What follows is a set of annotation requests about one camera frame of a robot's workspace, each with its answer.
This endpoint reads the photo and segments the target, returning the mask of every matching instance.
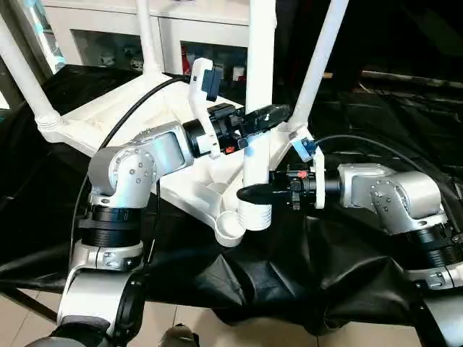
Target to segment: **glass cabinet door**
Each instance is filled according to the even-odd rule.
[[[140,36],[71,30],[84,65],[143,71]]]
[[[247,48],[181,41],[182,73],[190,74],[193,62],[207,58],[222,69],[219,95],[244,105],[246,100]]]

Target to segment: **cable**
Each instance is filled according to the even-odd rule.
[[[116,123],[116,125],[113,127],[113,129],[109,132],[109,134],[105,137],[103,142],[101,143],[100,147],[98,150],[101,150],[102,148],[105,148],[109,142],[112,140],[114,135],[121,129],[121,127],[124,125],[124,123],[128,120],[128,118],[133,115],[133,113],[144,103],[146,102],[147,99],[149,99],[151,96],[156,94],[159,90],[164,89],[168,85],[171,85],[175,82],[188,82],[190,80],[190,76],[179,76],[175,78],[171,78],[170,80],[167,80],[165,82],[162,82],[160,85],[156,85],[153,89],[148,91],[146,94],[144,94],[141,99],[139,99],[126,113],[125,115],[120,118],[120,120]],[[88,174],[85,175],[85,178],[82,182],[82,186],[80,186],[79,194],[77,195],[77,199],[75,202],[74,206],[74,211],[72,212],[72,225],[71,225],[71,245],[69,248],[69,269],[71,269],[71,264],[72,264],[72,253],[74,251],[74,234],[75,234],[75,218],[77,215],[77,210],[79,209],[79,204],[80,204],[80,199],[82,197],[82,193],[85,190],[85,185],[88,182]]]
[[[372,139],[368,139],[367,137],[361,137],[361,136],[357,136],[357,135],[348,135],[348,134],[330,135],[330,136],[327,136],[327,137],[323,137],[323,138],[321,138],[319,140],[316,140],[315,144],[317,146],[319,146],[324,142],[328,142],[328,141],[331,141],[331,140],[337,140],[337,139],[351,139],[351,140],[358,140],[358,141],[363,141],[363,142],[370,143],[371,145],[375,145],[377,147],[380,147],[380,148],[383,148],[384,150],[389,151],[390,153],[393,153],[396,157],[402,159],[404,162],[406,162],[411,167],[413,167],[416,171],[422,172],[424,174],[428,174],[428,172],[424,168],[422,168],[421,166],[416,164],[416,162],[414,162],[412,159],[408,158],[404,154],[400,153],[399,151],[397,151],[397,150],[395,150],[395,149],[393,149],[393,148],[391,148],[391,147],[389,147],[389,146],[387,146],[387,145],[385,145],[385,144],[383,144],[381,142],[378,142],[378,141],[375,141],[375,140],[372,140]],[[455,216],[454,216],[454,214],[452,213],[452,211],[450,209],[449,202],[447,201],[446,197],[443,194],[441,196],[442,196],[443,209],[445,210],[445,212],[447,214],[447,218],[453,224],[453,227],[454,227],[454,230],[456,231],[456,233],[460,234],[461,233],[460,228],[458,227]]]
[[[143,264],[142,274],[146,274],[146,270],[148,269],[149,264],[153,261],[154,256],[154,246],[156,242],[156,231],[158,230],[159,219],[161,218],[161,180],[159,179],[156,182],[156,220],[154,221],[154,237],[151,242],[150,252],[148,253],[148,258]]]

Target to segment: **cabinet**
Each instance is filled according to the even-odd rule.
[[[141,69],[135,0],[43,0],[68,64]],[[164,71],[188,73],[194,59],[224,69],[221,96],[245,100],[249,1],[150,0],[155,55]]]
[[[67,64],[140,70],[140,32],[136,14],[46,7]],[[163,67],[161,34],[157,17],[151,27],[158,63]]]

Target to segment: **tiled floor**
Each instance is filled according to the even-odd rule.
[[[60,295],[24,291],[52,309]],[[317,340],[297,325],[262,318],[237,327],[220,322],[209,309],[149,302],[145,305],[140,334],[129,346],[157,346],[164,332],[183,323],[199,334],[201,347],[317,347]],[[47,336],[54,325],[0,296],[0,347],[22,347]],[[323,336],[320,347],[419,347],[410,327],[350,323],[338,332]]]

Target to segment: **white tube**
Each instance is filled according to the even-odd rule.
[[[247,49],[246,113],[272,104],[273,45],[276,0],[251,0]],[[270,133],[250,137],[245,149],[243,185],[268,183]],[[271,224],[271,205],[239,201],[239,222],[248,230],[263,230]]]
[[[32,109],[38,129],[48,131],[60,125],[59,113],[53,109],[45,96],[1,15],[0,56]]]
[[[294,113],[288,121],[290,131],[307,123],[348,3],[349,0],[331,0]]]
[[[153,29],[150,21],[150,5],[148,0],[137,0],[138,25],[143,51],[143,73],[161,72],[154,54]]]

